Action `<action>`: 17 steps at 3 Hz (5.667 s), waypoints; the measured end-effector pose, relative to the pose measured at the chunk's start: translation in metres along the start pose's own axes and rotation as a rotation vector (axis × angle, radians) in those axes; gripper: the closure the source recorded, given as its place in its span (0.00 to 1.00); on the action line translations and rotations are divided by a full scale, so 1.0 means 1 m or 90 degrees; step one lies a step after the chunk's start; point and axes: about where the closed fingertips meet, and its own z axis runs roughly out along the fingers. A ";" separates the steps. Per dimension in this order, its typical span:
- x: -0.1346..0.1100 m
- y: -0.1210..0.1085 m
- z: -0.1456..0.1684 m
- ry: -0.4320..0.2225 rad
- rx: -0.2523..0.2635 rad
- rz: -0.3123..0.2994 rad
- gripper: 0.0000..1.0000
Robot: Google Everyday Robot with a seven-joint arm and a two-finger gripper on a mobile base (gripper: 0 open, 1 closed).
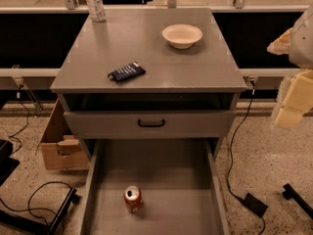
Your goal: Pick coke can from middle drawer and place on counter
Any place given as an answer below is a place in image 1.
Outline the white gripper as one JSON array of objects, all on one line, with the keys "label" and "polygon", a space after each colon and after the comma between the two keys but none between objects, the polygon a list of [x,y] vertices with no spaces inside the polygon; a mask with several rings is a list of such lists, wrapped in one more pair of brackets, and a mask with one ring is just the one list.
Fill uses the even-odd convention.
[{"label": "white gripper", "polygon": [[296,127],[313,108],[313,5],[297,19],[292,28],[271,42],[267,51],[274,55],[289,54],[290,62],[301,70],[281,82],[273,121],[283,129]]}]

